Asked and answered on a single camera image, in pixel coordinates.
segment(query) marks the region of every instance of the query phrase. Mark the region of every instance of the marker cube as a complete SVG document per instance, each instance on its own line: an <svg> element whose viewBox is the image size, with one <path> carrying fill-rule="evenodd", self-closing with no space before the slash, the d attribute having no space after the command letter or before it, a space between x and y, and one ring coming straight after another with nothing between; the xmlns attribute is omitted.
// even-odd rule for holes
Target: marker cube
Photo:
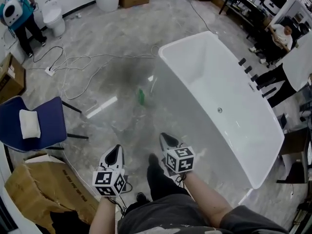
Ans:
<svg viewBox="0 0 312 234"><path fill-rule="evenodd" d="M192 147L181 147L166 151L166 166L175 173L193 170L195 153Z"/></svg>
<svg viewBox="0 0 312 234"><path fill-rule="evenodd" d="M120 171L93 172L92 185L102 196L119 196L125 184Z"/></svg>

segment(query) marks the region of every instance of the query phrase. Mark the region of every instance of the white bathtub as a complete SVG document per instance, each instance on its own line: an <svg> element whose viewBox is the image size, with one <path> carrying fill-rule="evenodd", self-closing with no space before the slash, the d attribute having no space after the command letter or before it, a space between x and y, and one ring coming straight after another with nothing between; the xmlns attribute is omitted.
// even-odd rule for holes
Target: white bathtub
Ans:
<svg viewBox="0 0 312 234"><path fill-rule="evenodd" d="M239 60L211 32L160 48L153 96L178 120L222 180L259 188L284 140L279 123Z"/></svg>

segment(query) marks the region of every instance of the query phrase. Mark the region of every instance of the power strip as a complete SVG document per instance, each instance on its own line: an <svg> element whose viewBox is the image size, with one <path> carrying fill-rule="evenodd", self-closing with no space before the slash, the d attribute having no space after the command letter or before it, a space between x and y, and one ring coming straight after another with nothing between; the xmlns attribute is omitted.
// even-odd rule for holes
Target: power strip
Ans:
<svg viewBox="0 0 312 234"><path fill-rule="evenodd" d="M54 70L49 70L50 67L47 67L44 71L49 75L49 76L53 76L55 74L55 71Z"/></svg>

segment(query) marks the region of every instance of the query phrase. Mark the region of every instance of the chair leg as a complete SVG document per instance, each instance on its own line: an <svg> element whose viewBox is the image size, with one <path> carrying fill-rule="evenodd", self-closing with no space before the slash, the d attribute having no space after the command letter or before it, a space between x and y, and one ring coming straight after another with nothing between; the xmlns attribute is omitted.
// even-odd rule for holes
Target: chair leg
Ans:
<svg viewBox="0 0 312 234"><path fill-rule="evenodd" d="M58 147L58 146L49 146L46 149L48 149L48 150L64 150L64 148Z"/></svg>
<svg viewBox="0 0 312 234"><path fill-rule="evenodd" d="M73 135L73 134L67 134L67 137L89 139L89 137L87 137L87 136Z"/></svg>
<svg viewBox="0 0 312 234"><path fill-rule="evenodd" d="M65 107L69 107L70 109L73 109L73 110L75 110L75 111L78 112L78 113L82 113L78 108L73 107L72 105L69 105L69 104L66 103L65 101L62 101L62 104L63 104Z"/></svg>

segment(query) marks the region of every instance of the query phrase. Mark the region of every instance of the teal shirt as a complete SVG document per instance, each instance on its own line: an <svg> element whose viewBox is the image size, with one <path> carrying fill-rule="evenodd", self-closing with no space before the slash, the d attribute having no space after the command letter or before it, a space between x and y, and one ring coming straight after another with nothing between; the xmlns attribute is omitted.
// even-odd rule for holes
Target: teal shirt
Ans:
<svg viewBox="0 0 312 234"><path fill-rule="evenodd" d="M28 0L21 0L23 1L23 14L22 16L16 20L15 23L11 25L12 30L17 30L24 22L29 19L29 17L32 15L34 9L30 6L30 3ZM0 17L3 18L3 9L4 9L4 4L0 5Z"/></svg>

